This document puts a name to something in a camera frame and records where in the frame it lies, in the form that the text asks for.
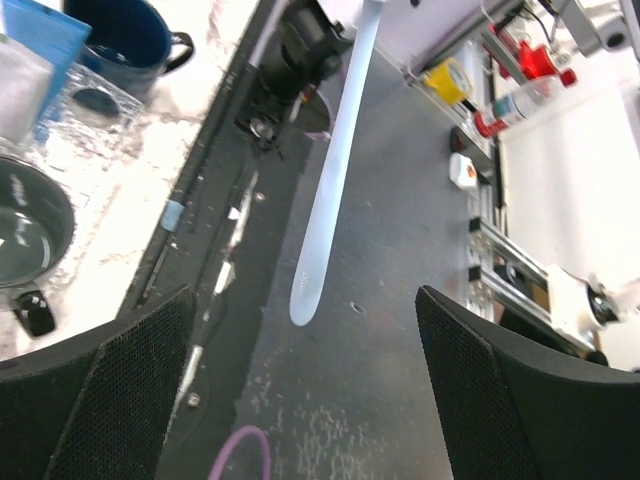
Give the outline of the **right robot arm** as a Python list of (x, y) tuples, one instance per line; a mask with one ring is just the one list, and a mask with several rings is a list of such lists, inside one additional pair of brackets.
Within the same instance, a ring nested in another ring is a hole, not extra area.
[(352, 45), (343, 25), (331, 21), (318, 1), (289, 2), (258, 68), (260, 96), (293, 103), (306, 87), (335, 74)]

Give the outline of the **dark blue mug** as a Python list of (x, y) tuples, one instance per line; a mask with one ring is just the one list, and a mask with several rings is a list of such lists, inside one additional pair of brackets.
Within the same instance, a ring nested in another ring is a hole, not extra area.
[(143, 0), (65, 0), (63, 12), (91, 32), (78, 63), (145, 102), (157, 80), (195, 53), (191, 36), (172, 32)]

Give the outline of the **light blue toothbrush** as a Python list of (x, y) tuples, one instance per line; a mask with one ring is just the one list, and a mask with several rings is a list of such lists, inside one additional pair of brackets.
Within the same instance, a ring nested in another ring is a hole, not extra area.
[(292, 283), (289, 315), (296, 326), (314, 317), (322, 295), (351, 147), (384, 3), (365, 1), (344, 89)]

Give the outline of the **blue toothpaste tube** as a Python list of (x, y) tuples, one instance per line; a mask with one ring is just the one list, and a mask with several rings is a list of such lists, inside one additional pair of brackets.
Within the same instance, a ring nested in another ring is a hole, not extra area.
[(92, 27), (32, 0), (5, 0), (2, 10), (8, 36), (54, 67), (39, 113), (42, 115), (66, 84), (67, 72), (84, 48)]

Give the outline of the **dark green mug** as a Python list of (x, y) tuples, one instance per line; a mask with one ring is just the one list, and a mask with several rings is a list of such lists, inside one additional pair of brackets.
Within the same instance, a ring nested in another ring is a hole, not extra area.
[(71, 201), (54, 179), (1, 157), (1, 309), (32, 338), (56, 329), (42, 288), (67, 254), (75, 226)]

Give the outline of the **white toothpaste tube red cap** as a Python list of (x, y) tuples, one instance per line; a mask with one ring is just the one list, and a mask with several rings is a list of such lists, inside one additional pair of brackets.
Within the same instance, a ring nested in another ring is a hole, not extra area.
[(1, 137), (21, 143), (31, 132), (49, 91), (54, 66), (1, 35)]

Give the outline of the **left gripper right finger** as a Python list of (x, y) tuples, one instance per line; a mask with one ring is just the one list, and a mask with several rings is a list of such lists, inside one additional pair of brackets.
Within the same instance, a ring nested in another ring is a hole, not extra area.
[(547, 348), (430, 286), (415, 305), (454, 478), (638, 478), (638, 374)]

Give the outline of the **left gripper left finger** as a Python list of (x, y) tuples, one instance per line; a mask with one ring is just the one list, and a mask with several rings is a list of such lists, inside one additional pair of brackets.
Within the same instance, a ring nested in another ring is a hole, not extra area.
[(2, 478), (153, 478), (191, 351), (195, 302), (183, 286), (3, 361)]

